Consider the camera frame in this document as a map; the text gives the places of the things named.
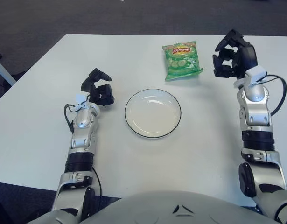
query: bag of chips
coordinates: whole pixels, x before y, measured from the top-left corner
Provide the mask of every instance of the bag of chips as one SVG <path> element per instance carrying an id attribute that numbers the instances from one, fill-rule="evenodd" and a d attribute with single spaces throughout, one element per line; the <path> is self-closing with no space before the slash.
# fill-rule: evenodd
<path id="1" fill-rule="evenodd" d="M 176 43 L 162 48 L 166 57 L 166 81 L 198 75 L 203 71 L 203 68 L 199 68 L 196 41 Z"/>

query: gray carpet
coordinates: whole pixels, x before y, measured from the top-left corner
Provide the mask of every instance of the gray carpet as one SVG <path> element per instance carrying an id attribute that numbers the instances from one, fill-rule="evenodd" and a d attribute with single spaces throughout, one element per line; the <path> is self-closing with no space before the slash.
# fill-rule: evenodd
<path id="1" fill-rule="evenodd" d="M 66 33 L 225 35 L 231 28 L 287 36 L 287 0 L 0 0 L 0 62 L 11 74 L 22 72 Z M 53 197 L 0 184 L 0 200 L 16 223 Z"/>

